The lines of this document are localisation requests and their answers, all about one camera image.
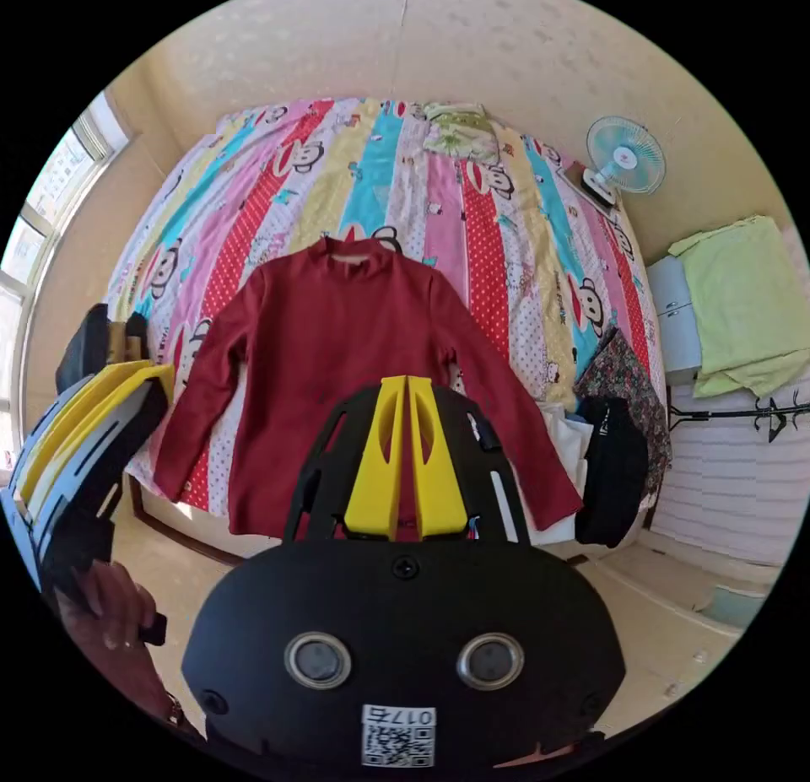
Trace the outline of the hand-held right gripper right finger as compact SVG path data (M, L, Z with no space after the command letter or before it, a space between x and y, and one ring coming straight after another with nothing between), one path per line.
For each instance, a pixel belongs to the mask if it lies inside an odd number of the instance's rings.
M413 498L421 537L462 537L468 516L430 379L408 377Z

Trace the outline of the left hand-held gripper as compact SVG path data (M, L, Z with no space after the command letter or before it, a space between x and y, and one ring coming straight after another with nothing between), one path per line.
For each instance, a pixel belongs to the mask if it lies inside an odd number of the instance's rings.
M125 468L169 410L175 377L150 360L108 364L62 392L25 441L2 512L53 611L67 599L96 616L78 580L111 559Z

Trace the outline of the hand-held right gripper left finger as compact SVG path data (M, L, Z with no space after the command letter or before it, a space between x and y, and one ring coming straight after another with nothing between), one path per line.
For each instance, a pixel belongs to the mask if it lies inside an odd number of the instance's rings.
M402 475L403 377L381 381L354 487L343 518L357 537L397 533Z

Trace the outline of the person's left hand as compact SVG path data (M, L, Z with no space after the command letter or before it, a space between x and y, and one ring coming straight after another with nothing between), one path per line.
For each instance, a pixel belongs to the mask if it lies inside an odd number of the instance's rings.
M56 592L57 610L73 642L119 693L156 720L183 725L140 631L154 624L156 603L119 563L94 561L73 572L81 603Z

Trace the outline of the person's right hand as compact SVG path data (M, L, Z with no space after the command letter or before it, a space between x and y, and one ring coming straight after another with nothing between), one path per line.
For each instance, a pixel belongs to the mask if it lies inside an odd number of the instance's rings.
M547 761L551 759L555 759L558 757L563 757L566 755L571 754L576 749L576 745L574 743L569 744L567 746L561 747L560 749L553 751L553 752L545 752L542 747L537 744L535 750L525 756L521 756L518 758L511 759L509 761L503 763L497 763L494 765L495 769L501 768L509 768L515 767L525 764L533 764L542 761Z

